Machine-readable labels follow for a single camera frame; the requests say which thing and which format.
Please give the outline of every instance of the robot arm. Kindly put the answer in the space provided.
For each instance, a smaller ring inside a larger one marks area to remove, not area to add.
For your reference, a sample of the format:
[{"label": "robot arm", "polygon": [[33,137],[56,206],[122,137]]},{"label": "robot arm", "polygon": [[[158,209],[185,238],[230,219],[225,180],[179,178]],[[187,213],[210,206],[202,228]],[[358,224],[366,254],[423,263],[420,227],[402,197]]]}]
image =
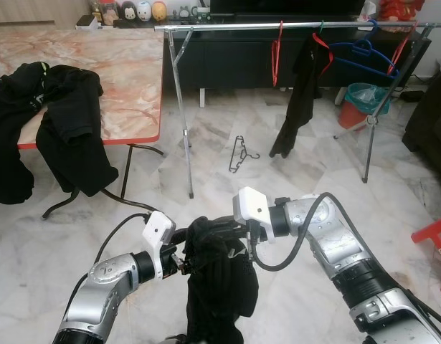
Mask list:
[{"label": "robot arm", "polygon": [[[316,195],[295,201],[278,199],[276,206],[268,208],[265,195],[244,188],[233,199],[234,221],[219,219],[221,230],[212,230],[219,235],[246,237],[249,253],[258,241],[249,230],[251,224],[257,225],[263,241],[274,242],[289,234],[305,237],[314,257],[343,295],[357,328],[368,333],[364,344],[408,343],[411,338],[413,344],[441,344],[441,334],[379,265],[355,228],[346,228],[338,219],[340,204],[322,199],[302,236],[301,228],[316,199]],[[174,244],[184,240],[184,232],[173,235],[174,228],[170,219],[155,211],[143,231],[150,254],[124,254],[95,264],[68,306],[53,343],[105,343],[120,302],[140,283],[162,280],[178,270],[189,273],[188,262],[175,255]],[[251,259],[258,262],[256,255],[251,254]]]}]

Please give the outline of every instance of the black clothing on rack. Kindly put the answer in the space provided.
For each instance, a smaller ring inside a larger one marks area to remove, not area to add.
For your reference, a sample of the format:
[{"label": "black clothing on rack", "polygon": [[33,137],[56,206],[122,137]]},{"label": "black clothing on rack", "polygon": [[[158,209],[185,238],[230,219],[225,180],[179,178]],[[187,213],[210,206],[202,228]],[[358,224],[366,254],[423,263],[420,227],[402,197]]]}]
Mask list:
[{"label": "black clothing on rack", "polygon": [[21,129],[42,108],[48,64],[22,64],[0,79],[0,203],[17,204],[32,195],[34,177],[19,160]]},{"label": "black clothing on rack", "polygon": [[64,192],[78,187],[93,196],[118,177],[100,137],[99,76],[89,70],[59,65],[45,81],[49,102],[36,144]]},{"label": "black clothing on rack", "polygon": [[209,222],[200,217],[186,233],[186,259],[193,269],[188,281],[187,343],[243,344],[234,322],[254,312],[257,275],[244,244],[207,235]]},{"label": "black clothing on rack", "polygon": [[306,39],[293,66],[295,85],[287,108],[285,122],[270,151],[270,157],[287,158],[295,145],[298,129],[313,117],[313,100],[318,97],[318,78],[333,61],[333,55],[321,37],[314,33]]}]

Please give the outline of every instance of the red stool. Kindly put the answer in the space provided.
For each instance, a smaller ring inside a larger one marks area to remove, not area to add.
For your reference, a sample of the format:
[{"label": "red stool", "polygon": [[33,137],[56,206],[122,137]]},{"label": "red stool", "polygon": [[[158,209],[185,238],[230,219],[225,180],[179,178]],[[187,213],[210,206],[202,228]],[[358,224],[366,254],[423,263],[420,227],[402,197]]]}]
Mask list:
[{"label": "red stool", "polygon": [[412,240],[414,243],[421,242],[425,239],[432,239],[437,247],[438,252],[441,254],[441,219],[434,222],[433,224],[417,231],[412,234]]}]

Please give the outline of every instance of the marble floor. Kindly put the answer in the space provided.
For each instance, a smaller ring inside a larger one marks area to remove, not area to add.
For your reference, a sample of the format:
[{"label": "marble floor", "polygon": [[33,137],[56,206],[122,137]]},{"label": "marble floor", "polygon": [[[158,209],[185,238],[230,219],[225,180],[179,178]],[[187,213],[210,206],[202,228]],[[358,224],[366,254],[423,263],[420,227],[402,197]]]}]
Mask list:
[{"label": "marble floor", "polygon": [[[420,155],[401,142],[413,106],[395,100],[376,131],[369,182],[360,179],[367,132],[333,140],[340,133],[340,108],[333,91],[315,101],[314,118],[300,129],[287,159],[268,153],[285,118],[290,97],[279,90],[207,90],[207,106],[185,94],[190,127],[195,199],[186,192],[184,149],[177,102],[165,95],[161,139],[166,155],[136,151],[129,199],[165,211],[179,226],[205,215],[232,213],[232,197],[251,186],[275,197],[298,198],[330,191],[340,199],[381,263],[406,287],[441,313],[441,259],[429,242],[415,245],[410,234],[441,217],[441,177]],[[228,171],[236,135],[250,153],[236,173]],[[122,172],[127,149],[107,147],[110,162]],[[63,200],[41,155],[22,151],[35,177],[34,194],[24,204],[0,204],[0,344],[51,343],[77,279],[93,263],[97,250],[116,224],[137,212],[98,194],[80,196],[42,221],[49,206]],[[118,192],[119,181],[109,187]],[[141,250],[141,220],[132,220],[110,242],[103,257]],[[286,256],[294,239],[262,245],[269,263]],[[260,296],[254,315],[238,327],[246,343],[353,343],[364,336],[350,320],[341,295],[328,281],[305,243],[284,271],[257,268]],[[150,282],[121,306],[110,344],[156,344],[186,327],[186,277]]]}]

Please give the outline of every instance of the table top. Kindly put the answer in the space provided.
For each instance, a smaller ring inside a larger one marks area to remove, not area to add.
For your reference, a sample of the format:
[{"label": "table top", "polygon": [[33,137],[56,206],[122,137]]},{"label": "table top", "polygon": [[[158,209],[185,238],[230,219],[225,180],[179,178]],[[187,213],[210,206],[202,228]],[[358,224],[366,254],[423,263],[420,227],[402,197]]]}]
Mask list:
[{"label": "table top", "polygon": [[[163,34],[152,29],[27,31],[0,34],[0,76],[43,61],[92,70],[100,77],[102,138],[106,145],[159,139]],[[18,148],[36,148],[43,108],[22,129]]]}]

